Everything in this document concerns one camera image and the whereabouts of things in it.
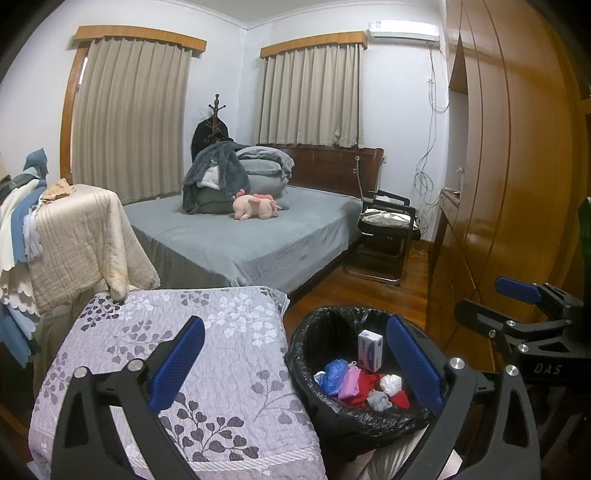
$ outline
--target purple floral bedspread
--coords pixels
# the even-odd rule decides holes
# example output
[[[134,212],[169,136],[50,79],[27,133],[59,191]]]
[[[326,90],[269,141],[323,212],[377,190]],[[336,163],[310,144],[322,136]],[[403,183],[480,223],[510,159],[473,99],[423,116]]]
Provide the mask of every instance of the purple floral bedspread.
[[[72,372],[122,368],[147,358],[191,315],[205,346],[173,406],[160,413],[172,441],[202,480],[326,479],[318,438],[283,356],[287,296],[266,287],[133,291],[122,302],[97,294],[72,327],[37,398],[29,446],[49,478],[57,418]],[[152,478],[120,408],[112,407],[135,472]]]

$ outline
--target wooden curtain valance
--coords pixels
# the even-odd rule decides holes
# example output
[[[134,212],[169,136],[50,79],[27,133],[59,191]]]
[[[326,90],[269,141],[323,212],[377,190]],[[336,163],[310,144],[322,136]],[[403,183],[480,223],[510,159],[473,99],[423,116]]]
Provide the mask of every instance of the wooden curtain valance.
[[[320,45],[346,45],[346,44],[360,43],[363,45],[363,49],[367,50],[368,47],[368,36],[364,31],[357,32],[341,32],[341,33],[329,33],[326,35],[315,35],[314,37],[297,38],[295,40],[289,40],[261,49],[261,58],[272,57],[283,53],[285,51],[297,50],[298,48],[315,47]]]
[[[103,37],[132,37],[174,43],[198,53],[205,51],[207,41],[180,33],[156,28],[132,27],[129,25],[83,25],[78,27],[74,41],[89,41]]]

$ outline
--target wooden cabinet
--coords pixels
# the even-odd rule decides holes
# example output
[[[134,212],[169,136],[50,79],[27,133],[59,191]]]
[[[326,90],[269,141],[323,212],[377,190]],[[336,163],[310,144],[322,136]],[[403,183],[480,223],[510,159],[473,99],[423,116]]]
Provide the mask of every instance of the wooden cabinet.
[[[466,173],[459,202],[445,192],[439,204],[427,331],[446,355],[494,369],[489,339],[460,327],[453,307],[474,299],[541,320],[495,292],[502,275],[580,291],[589,109],[563,43],[525,0],[447,0],[446,39],[450,88],[468,95]]]

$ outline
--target pink stuffed pig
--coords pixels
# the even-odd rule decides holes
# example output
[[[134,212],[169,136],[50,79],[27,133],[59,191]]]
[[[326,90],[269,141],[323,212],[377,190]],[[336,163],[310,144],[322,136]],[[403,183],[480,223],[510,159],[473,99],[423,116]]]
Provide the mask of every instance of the pink stuffed pig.
[[[234,208],[234,220],[248,220],[257,216],[261,220],[279,216],[279,207],[271,195],[245,195],[244,189],[236,194]]]

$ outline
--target chair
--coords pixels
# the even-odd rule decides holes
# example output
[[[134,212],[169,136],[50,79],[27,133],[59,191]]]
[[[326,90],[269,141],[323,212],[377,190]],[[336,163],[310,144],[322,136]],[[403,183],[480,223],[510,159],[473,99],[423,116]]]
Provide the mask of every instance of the chair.
[[[421,238],[417,211],[410,206],[409,199],[400,195],[383,190],[369,193],[373,198],[362,197],[363,206],[357,222],[361,238],[343,270],[354,277],[395,287],[404,275],[411,241]],[[378,196],[402,203],[378,199]]]

